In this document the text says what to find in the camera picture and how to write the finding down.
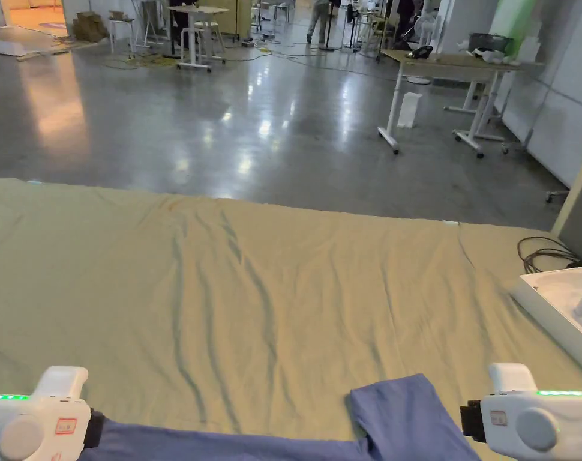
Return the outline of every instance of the tripod stand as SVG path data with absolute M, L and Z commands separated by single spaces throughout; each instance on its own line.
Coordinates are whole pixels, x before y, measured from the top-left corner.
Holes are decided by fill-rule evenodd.
M 325 46 L 319 45 L 319 50 L 321 51 L 336 51 L 336 48 L 330 48 L 329 37 L 332 32 L 332 18 L 334 18 L 334 3 L 337 3 L 337 7 L 340 8 L 342 3 L 341 0 L 330 0 L 330 12 L 329 12 L 329 24 L 327 24 L 327 40 L 325 41 Z

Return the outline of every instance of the black cable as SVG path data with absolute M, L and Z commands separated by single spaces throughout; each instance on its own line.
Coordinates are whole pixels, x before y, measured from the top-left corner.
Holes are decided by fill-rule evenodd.
M 139 69 L 139 66 L 136 63 L 123 59 L 107 58 L 103 65 L 104 67 L 109 67 L 110 69 L 115 69 L 118 71 L 134 71 Z
M 364 58 L 368 58 L 368 59 L 376 59 L 378 57 L 378 53 L 376 53 L 374 56 L 370 56 L 362 51 L 358 51 L 358 55 L 363 56 Z
M 303 45 L 303 46 L 308 46 L 309 44 L 306 42 L 293 42 L 291 45 L 283 45 L 282 42 L 279 42 L 277 40 L 270 40 L 270 39 L 259 39 L 256 41 L 256 44 L 258 45 L 267 45 L 267 44 L 272 44 L 276 47 L 282 47 L 282 48 L 295 48 L 297 45 Z M 308 49 L 310 50 L 318 50 L 319 47 L 317 46 L 309 46 Z
M 225 58 L 225 61 L 229 61 L 229 62 L 254 61 L 255 59 L 264 58 L 265 56 L 271 56 L 271 55 L 272 55 L 272 53 L 264 53 L 262 55 L 255 56 L 254 58 L 247 58 L 247 59 L 227 59 L 227 58 Z
M 557 245 L 559 248 L 544 248 L 531 252 L 529 255 L 523 256 L 521 254 L 521 245 L 528 240 L 547 240 Z M 565 259 L 573 263 L 579 262 L 579 258 L 566 245 L 555 240 L 554 238 L 544 237 L 542 235 L 533 235 L 531 237 L 522 238 L 517 242 L 517 255 L 523 261 L 523 268 L 526 274 L 536 274 L 542 271 L 535 264 L 535 259 L 539 256 L 548 256 L 550 258 Z
M 306 62 L 302 62 L 300 61 L 296 56 L 278 56 L 276 54 L 272 55 L 275 58 L 281 58 L 281 59 L 287 59 L 288 61 L 291 62 L 296 62 L 297 64 L 301 64 L 302 66 L 306 66 L 306 67 L 312 67 L 315 69 L 322 69 L 322 70 L 326 70 L 326 71 L 338 71 L 338 72 L 348 72 L 350 74 L 359 74 L 359 75 L 365 75 L 367 77 L 372 77 L 373 79 L 378 79 L 378 80 L 385 80 L 387 82 L 395 82 L 395 79 L 388 79 L 386 77 L 379 77 L 373 74 L 367 74 L 366 72 L 359 72 L 359 71 L 350 71 L 348 69 L 337 69 L 335 67 L 323 67 L 323 66 L 313 66 L 312 64 L 308 64 Z
M 334 50 L 336 51 L 340 51 L 340 48 L 334 48 Z M 296 58 L 311 58 L 313 56 L 326 56 L 327 53 L 323 52 L 323 53 L 319 53 L 319 54 L 310 54 L 310 55 L 290 55 L 288 53 L 283 53 L 280 51 L 276 51 L 276 50 L 272 50 L 272 53 L 276 54 L 276 55 L 283 55 L 283 56 L 291 56 L 291 57 L 296 57 Z

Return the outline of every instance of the black object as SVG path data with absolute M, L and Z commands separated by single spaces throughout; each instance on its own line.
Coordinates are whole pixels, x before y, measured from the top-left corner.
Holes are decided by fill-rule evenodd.
M 197 0 L 169 0 L 169 6 L 182 6 L 184 3 L 186 6 L 194 5 Z M 176 26 L 173 26 L 173 20 L 175 19 Z M 180 43 L 181 42 L 181 32 L 183 29 L 188 27 L 188 15 L 185 13 L 178 13 L 173 10 L 169 10 L 169 25 L 171 26 L 171 36 L 172 36 L 172 55 L 174 54 L 174 45 L 173 42 Z
M 513 39 L 493 34 L 470 34 L 468 51 L 499 51 L 506 54 L 506 48 L 513 43 Z
M 105 422 L 106 417 L 104 414 L 91 408 L 91 420 L 88 421 L 86 434 L 84 435 L 84 450 L 98 446 L 98 443 L 101 441 L 101 434 L 103 433 L 103 425 Z
M 400 15 L 400 22 L 395 32 L 395 41 L 410 42 L 415 35 L 415 23 L 421 15 L 402 16 L 399 11 L 398 14 Z
M 327 40 L 325 41 L 325 47 L 319 47 L 321 51 L 334 51 L 334 48 L 329 47 L 329 35 L 332 32 L 332 18 L 334 17 L 334 6 L 336 6 L 336 3 L 338 4 L 338 8 L 340 8 L 342 0 L 330 0 L 330 22 L 327 25 Z
M 539 249 L 535 252 L 531 252 L 529 255 L 522 255 L 521 252 L 521 245 L 523 242 L 527 240 L 545 240 L 549 241 L 549 247 Z M 517 256 L 523 261 L 523 268 L 526 274 L 536 274 L 541 273 L 539 267 L 535 264 L 535 259 L 539 256 L 549 256 L 551 258 L 557 259 L 564 259 L 566 261 L 570 261 L 571 263 L 582 262 L 580 258 L 578 258 L 566 245 L 562 242 L 559 242 L 551 237 L 545 237 L 543 235 L 533 235 L 531 237 L 522 238 L 517 242 Z
M 346 5 L 346 23 L 350 24 L 352 20 L 353 20 L 353 5 L 349 3 L 348 5 Z
M 358 16 L 359 16 L 358 12 L 353 11 L 353 19 L 352 19 L 352 23 L 350 25 L 350 41 L 349 41 L 349 47 L 352 48 L 353 53 L 356 53 L 359 51 L 359 48 L 357 48 L 357 46 L 353 44 L 353 36 L 355 34 L 355 24 L 356 24 L 356 20 L 357 20 Z
M 400 51 L 412 51 L 413 50 L 410 47 L 409 43 L 404 41 L 404 40 L 398 40 L 396 43 L 394 43 L 393 49 L 400 50 Z
M 411 59 L 427 59 L 432 50 L 434 50 L 433 47 L 425 45 L 424 47 L 417 48 L 415 51 L 411 51 L 407 54 L 407 57 Z
M 482 425 L 481 401 L 469 400 L 468 406 L 460 407 L 462 417 L 462 432 L 477 442 L 486 443 L 485 428 Z
M 582 259 L 579 261 L 570 262 L 566 268 L 575 268 L 575 267 L 582 267 Z

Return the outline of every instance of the desk leg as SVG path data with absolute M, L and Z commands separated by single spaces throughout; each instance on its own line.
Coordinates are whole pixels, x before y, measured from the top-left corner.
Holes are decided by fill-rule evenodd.
M 487 139 L 487 140 L 495 140 L 498 143 L 504 143 L 504 137 L 497 136 L 495 134 L 485 134 L 485 129 L 487 127 L 487 122 L 491 119 L 491 113 L 494 110 L 494 103 L 496 102 L 496 98 L 498 97 L 498 90 L 500 88 L 500 84 L 502 83 L 502 73 L 496 72 L 494 75 L 494 80 L 491 84 L 491 91 L 490 91 L 490 98 L 487 101 L 487 105 L 485 106 L 484 111 L 481 114 L 481 121 L 479 122 L 479 126 L 476 129 L 476 133 L 474 137 L 478 139 Z
M 476 151 L 476 158 L 484 158 L 485 154 L 482 153 L 481 146 L 475 141 L 476 132 L 481 123 L 481 118 L 484 116 L 485 107 L 488 103 L 488 95 L 491 93 L 491 87 L 493 85 L 487 85 L 485 91 L 481 95 L 479 100 L 479 105 L 476 108 L 475 116 L 472 119 L 472 125 L 470 126 L 470 131 L 464 130 L 453 130 L 455 135 L 455 140 L 463 140 L 464 143 L 468 144 L 471 148 Z
M 517 72 L 513 72 L 513 79 L 511 80 L 511 86 L 508 87 L 508 91 L 506 92 L 506 97 L 504 98 L 504 104 L 502 104 L 502 110 L 500 111 L 500 119 L 504 117 L 504 111 L 506 110 L 506 106 L 508 105 L 508 98 L 511 96 L 511 92 L 513 91 L 513 87 L 515 86 L 515 78 L 517 77 Z
M 345 19 L 345 21 L 342 23 L 342 40 L 340 41 L 340 49 L 344 48 L 344 29 L 346 29 L 346 17 L 344 19 Z
M 461 113 L 476 113 L 475 109 L 471 109 L 472 98 L 475 95 L 476 82 L 470 83 L 470 88 L 468 88 L 468 93 L 466 94 L 466 99 L 464 100 L 464 105 L 462 107 L 455 106 L 445 106 L 443 109 L 450 110 L 451 112 L 461 112 Z
M 368 35 L 366 36 L 366 49 L 368 49 L 368 46 L 370 46 L 370 40 L 372 40 L 372 24 L 370 24 L 368 27 Z
M 498 96 L 498 88 L 500 87 L 501 81 L 502 73 L 495 72 L 494 81 L 491 84 L 490 99 L 487 101 L 484 114 L 482 114 L 481 123 L 479 124 L 478 129 L 479 132 L 485 131 L 485 128 L 487 127 L 487 122 L 491 118 L 491 113 L 494 110 L 494 103 L 496 102 L 496 97 Z
M 206 69 L 208 72 L 211 72 L 209 65 L 205 64 L 198 64 L 196 59 L 196 52 L 195 52 L 195 19 L 192 14 L 188 15 L 188 49 L 189 54 L 191 56 L 190 62 L 179 62 L 179 67 L 196 67 L 199 69 Z
M 188 15 L 188 28 L 190 29 L 188 32 L 188 49 L 189 53 L 191 53 L 191 64 L 197 64 L 195 58 L 195 21 L 193 19 L 193 15 Z
M 400 101 L 400 86 L 404 75 L 404 63 L 400 63 L 400 70 L 398 71 L 398 78 L 395 81 L 394 98 L 391 100 L 391 109 L 389 110 L 389 120 L 387 121 L 387 129 L 378 127 L 378 133 L 385 138 L 387 143 L 394 149 L 394 154 L 399 154 L 398 143 L 394 139 L 391 130 L 394 128 L 395 113 L 398 110 L 398 102 Z
M 173 45 L 173 38 L 172 38 L 172 26 L 173 26 L 173 15 L 172 15 L 172 11 L 169 11 L 169 23 L 167 24 L 167 39 L 169 40 L 169 43 L 171 45 L 171 52 L 172 52 L 172 56 L 175 54 L 175 46 Z

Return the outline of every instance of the green led light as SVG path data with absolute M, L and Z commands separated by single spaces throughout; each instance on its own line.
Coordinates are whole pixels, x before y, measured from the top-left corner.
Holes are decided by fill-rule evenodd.
M 29 400 L 28 395 L 0 394 L 0 400 Z
M 574 395 L 582 396 L 582 392 L 578 390 L 539 390 L 537 391 L 540 395 Z

